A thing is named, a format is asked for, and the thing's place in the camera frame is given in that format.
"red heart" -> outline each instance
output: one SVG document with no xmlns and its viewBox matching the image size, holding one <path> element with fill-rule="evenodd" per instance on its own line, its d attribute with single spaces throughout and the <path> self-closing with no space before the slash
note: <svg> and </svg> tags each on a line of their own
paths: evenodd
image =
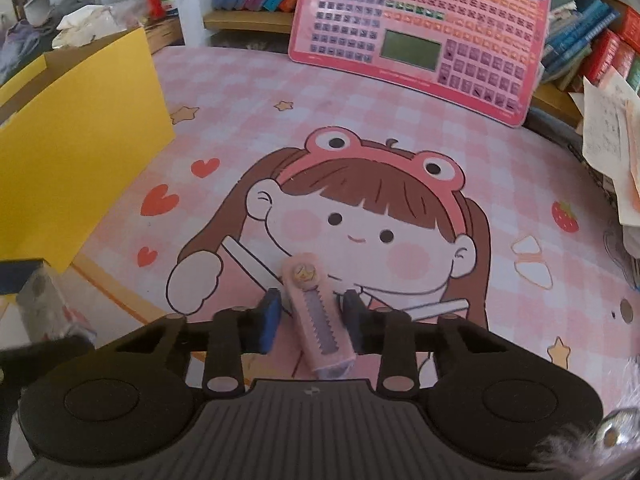
<svg viewBox="0 0 640 480">
<path fill-rule="evenodd" d="M 138 266 L 146 267 L 151 265 L 158 257 L 158 251 L 151 251 L 148 247 L 143 247 L 138 251 Z"/>
<path fill-rule="evenodd" d="M 204 160 L 196 160 L 191 165 L 191 173 L 200 178 L 205 178 L 220 166 L 219 158 L 210 158 L 207 162 Z"/>
<path fill-rule="evenodd" d="M 176 194 L 165 196 L 169 191 L 167 184 L 160 184 L 149 191 L 142 201 L 140 214 L 142 216 L 156 216 L 168 213 L 178 205 L 180 197 Z"/>
</svg>

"yellow star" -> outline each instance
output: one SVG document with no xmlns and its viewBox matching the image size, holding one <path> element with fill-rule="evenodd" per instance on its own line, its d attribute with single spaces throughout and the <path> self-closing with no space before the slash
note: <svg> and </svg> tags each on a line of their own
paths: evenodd
<svg viewBox="0 0 640 480">
<path fill-rule="evenodd" d="M 278 104 L 273 105 L 273 107 L 277 108 L 279 112 L 283 112 L 284 110 L 293 110 L 293 102 L 280 101 Z"/>
<path fill-rule="evenodd" d="M 560 336 L 556 337 L 556 342 L 546 349 L 546 353 L 551 357 L 553 364 L 565 370 L 569 369 L 569 354 L 571 353 L 571 349 L 568 346 L 564 346 Z"/>
<path fill-rule="evenodd" d="M 182 121 L 193 121 L 196 118 L 196 112 L 199 108 L 189 108 L 188 106 L 180 107 L 180 109 L 171 114 L 171 121 L 173 124 L 178 124 Z"/>
</svg>

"yellow board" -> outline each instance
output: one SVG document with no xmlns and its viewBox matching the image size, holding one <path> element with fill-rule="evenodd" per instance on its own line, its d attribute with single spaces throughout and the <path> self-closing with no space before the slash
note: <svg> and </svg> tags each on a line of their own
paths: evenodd
<svg viewBox="0 0 640 480">
<path fill-rule="evenodd" d="M 174 131 L 143 29 L 43 58 L 0 91 L 0 260 L 62 272 Z"/>
</svg>

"pink checkered pattern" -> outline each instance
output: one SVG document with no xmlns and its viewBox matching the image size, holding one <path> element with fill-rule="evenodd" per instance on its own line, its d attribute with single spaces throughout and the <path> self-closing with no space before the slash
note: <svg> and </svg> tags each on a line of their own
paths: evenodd
<svg viewBox="0 0 640 480">
<path fill-rule="evenodd" d="M 175 125 L 177 139 L 124 193 L 82 249 L 124 286 L 169 311 L 165 286 L 178 252 L 212 218 L 241 175 L 267 153 L 301 148 L 311 131 L 327 125 L 379 142 L 392 137 L 399 148 L 452 157 L 465 172 L 465 196 L 487 214 L 490 329 L 545 358 L 547 347 L 560 336 L 571 348 L 570 370 L 596 388 L 606 408 L 616 402 L 623 364 L 640 349 L 640 319 L 626 324 L 620 301 L 627 298 L 640 317 L 640 298 L 603 245 L 614 214 L 569 153 L 527 130 L 510 129 L 436 98 L 296 64 L 279 54 L 169 47 L 155 62 L 170 111 L 182 105 L 199 110 L 194 120 Z M 278 111 L 274 105 L 280 101 L 293 102 L 293 110 Z M 221 163 L 212 175 L 200 179 L 191 173 L 194 161 L 213 157 Z M 178 194 L 177 207 L 140 216 L 145 195 L 159 184 L 167 184 L 168 194 Z M 571 204 L 577 233 L 556 225 L 551 215 L 555 201 Z M 551 290 L 514 270 L 511 245 L 526 235 L 542 248 Z M 137 254 L 145 246 L 158 257 L 139 267 Z M 248 293 L 254 296 L 259 291 Z M 281 341 L 287 344 L 293 339 Z M 298 355 L 291 348 L 283 352 Z M 272 358 L 270 366 L 288 373 L 291 359 L 284 360 Z M 374 377 L 375 363 L 375 358 L 364 358 L 355 373 Z"/>
</svg>

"cartoon girl illustration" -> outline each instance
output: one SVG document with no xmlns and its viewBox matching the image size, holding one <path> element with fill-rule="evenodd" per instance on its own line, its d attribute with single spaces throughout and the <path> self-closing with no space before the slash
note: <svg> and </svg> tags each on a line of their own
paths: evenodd
<svg viewBox="0 0 640 480">
<path fill-rule="evenodd" d="M 228 264 L 263 289 L 282 288 L 282 260 L 312 252 L 337 294 L 354 288 L 370 308 L 415 320 L 457 314 L 486 327 L 487 218 L 462 195 L 455 161 L 394 143 L 328 126 L 304 149 L 256 162 L 180 252 L 166 288 L 171 307 L 201 310 Z"/>
</svg>

